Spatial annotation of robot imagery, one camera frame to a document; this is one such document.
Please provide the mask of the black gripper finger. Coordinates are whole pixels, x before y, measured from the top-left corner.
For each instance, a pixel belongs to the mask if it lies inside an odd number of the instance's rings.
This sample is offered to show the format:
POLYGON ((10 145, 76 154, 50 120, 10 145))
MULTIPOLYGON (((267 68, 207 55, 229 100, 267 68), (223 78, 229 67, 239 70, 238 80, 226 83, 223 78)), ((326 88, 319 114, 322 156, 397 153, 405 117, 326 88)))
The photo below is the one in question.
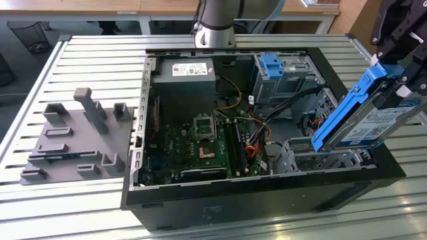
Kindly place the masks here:
POLYGON ((401 78, 402 86, 398 95, 403 98, 415 93, 421 96, 427 95, 427 24, 422 23, 410 36, 417 40, 418 45, 410 52, 410 61, 401 78))
POLYGON ((417 0, 382 0, 370 37, 382 64, 397 64, 418 46, 410 36, 415 24, 417 0))

